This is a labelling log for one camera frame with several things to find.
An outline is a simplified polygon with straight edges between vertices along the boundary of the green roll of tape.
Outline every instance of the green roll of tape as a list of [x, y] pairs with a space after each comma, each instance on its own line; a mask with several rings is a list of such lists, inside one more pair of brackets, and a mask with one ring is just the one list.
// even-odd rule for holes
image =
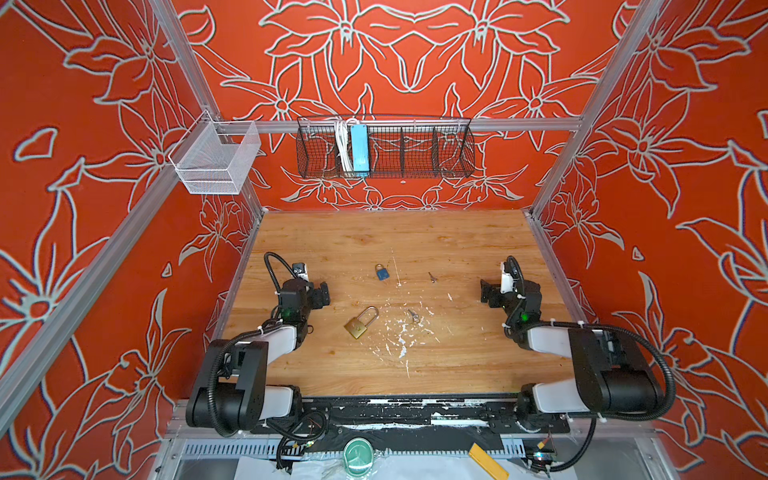
[[349, 440], [344, 447], [344, 469], [352, 478], [360, 478], [373, 468], [373, 447], [365, 439]]

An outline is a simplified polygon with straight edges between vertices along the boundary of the white paint splatter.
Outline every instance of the white paint splatter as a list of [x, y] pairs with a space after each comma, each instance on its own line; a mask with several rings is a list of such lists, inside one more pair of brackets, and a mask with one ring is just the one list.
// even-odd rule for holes
[[397, 260], [395, 260], [395, 249], [390, 248], [389, 249], [392, 252], [392, 262], [395, 264], [395, 275], [397, 276], [397, 286], [402, 286], [402, 283], [400, 282], [400, 272], [397, 270]]

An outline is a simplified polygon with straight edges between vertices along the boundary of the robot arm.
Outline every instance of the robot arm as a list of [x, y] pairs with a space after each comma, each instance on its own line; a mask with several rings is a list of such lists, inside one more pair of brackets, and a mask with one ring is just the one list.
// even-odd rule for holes
[[[573, 360], [572, 379], [521, 387], [515, 407], [518, 424], [537, 432], [561, 415], [592, 418], [587, 438], [574, 458], [551, 467], [537, 463], [534, 457], [531, 470], [559, 472], [570, 468], [589, 446], [598, 416], [646, 421], [662, 416], [673, 405], [674, 376], [653, 345], [617, 326], [541, 322], [541, 288], [523, 278], [514, 257], [502, 263], [501, 284], [481, 280], [480, 287], [481, 301], [491, 308], [503, 308], [507, 314], [504, 331], [508, 338], [521, 348]], [[663, 392], [638, 344], [653, 356], [664, 375]]]
[[[253, 332], [211, 342], [187, 404], [189, 426], [213, 427], [228, 436], [237, 430], [254, 429], [260, 420], [300, 411], [299, 389], [268, 386], [266, 368], [301, 346], [309, 332], [310, 312], [330, 305], [330, 294], [325, 283], [315, 288], [308, 280], [303, 263], [293, 264], [289, 268], [293, 277], [279, 287], [269, 257], [276, 257], [286, 267], [287, 263], [271, 252], [264, 256], [278, 296], [273, 318]], [[231, 376], [237, 376], [237, 382], [220, 379]]]

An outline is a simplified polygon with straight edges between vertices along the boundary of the white wire basket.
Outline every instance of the white wire basket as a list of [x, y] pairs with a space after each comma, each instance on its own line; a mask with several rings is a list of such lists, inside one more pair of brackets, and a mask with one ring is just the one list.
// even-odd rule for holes
[[234, 143], [227, 134], [218, 133], [220, 123], [204, 112], [188, 132], [197, 134], [189, 148], [179, 149], [170, 156], [176, 173], [191, 194], [238, 194], [259, 153], [261, 138], [255, 123], [250, 122], [240, 143]]

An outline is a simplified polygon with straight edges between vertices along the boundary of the gold padlock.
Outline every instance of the gold padlock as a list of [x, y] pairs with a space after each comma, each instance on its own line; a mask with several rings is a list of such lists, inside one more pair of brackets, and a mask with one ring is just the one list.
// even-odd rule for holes
[[[373, 316], [373, 318], [368, 323], [363, 324], [360, 321], [360, 317], [365, 315], [366, 312], [368, 310], [370, 310], [370, 309], [373, 309], [373, 311], [376, 312], [376, 314]], [[358, 316], [356, 316], [355, 318], [353, 318], [349, 322], [347, 322], [346, 325], [344, 326], [344, 328], [346, 329], [347, 332], [349, 332], [350, 335], [352, 335], [353, 337], [358, 339], [358, 338], [360, 338], [360, 336], [363, 333], [366, 332], [366, 330], [368, 329], [368, 325], [373, 323], [373, 320], [375, 320], [377, 318], [379, 318], [379, 309], [377, 309], [374, 306], [369, 306], [368, 308], [363, 310], [362, 313], [360, 313]]]

